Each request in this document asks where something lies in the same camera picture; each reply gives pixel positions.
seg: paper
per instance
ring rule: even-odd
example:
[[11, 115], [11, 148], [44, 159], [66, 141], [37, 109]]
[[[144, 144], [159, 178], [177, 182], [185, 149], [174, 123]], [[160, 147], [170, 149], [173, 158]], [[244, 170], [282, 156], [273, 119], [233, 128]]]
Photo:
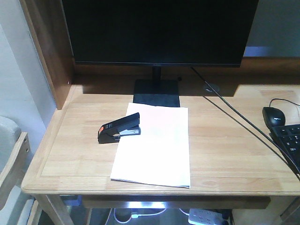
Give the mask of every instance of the paper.
[[188, 109], [129, 103], [137, 112], [141, 134], [121, 137], [111, 179], [189, 188]]

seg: monitor screen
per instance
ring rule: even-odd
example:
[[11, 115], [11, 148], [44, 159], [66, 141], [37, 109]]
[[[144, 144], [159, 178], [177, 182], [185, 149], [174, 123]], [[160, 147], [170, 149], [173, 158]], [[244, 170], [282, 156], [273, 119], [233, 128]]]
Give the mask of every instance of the monitor screen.
[[241, 63], [258, 0], [62, 0], [78, 64]]

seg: monitor base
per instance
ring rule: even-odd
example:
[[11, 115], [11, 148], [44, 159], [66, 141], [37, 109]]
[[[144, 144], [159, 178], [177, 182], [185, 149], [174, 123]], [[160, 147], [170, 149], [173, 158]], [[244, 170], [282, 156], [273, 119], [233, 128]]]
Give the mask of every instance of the monitor base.
[[136, 80], [134, 103], [180, 107], [177, 81], [174, 80]]

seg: desk leg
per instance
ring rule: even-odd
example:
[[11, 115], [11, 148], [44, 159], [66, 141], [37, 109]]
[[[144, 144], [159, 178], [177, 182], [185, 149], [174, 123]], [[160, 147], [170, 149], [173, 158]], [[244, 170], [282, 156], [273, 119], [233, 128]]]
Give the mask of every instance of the desk leg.
[[34, 195], [55, 225], [74, 225], [59, 195]]

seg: monitor stand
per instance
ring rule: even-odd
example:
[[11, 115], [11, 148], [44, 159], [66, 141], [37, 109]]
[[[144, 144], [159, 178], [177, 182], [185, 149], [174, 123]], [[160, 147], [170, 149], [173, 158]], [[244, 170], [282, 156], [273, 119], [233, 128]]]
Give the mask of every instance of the monitor stand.
[[161, 67], [152, 68], [152, 80], [136, 80], [134, 103], [180, 107], [178, 84], [175, 80], [161, 80]]

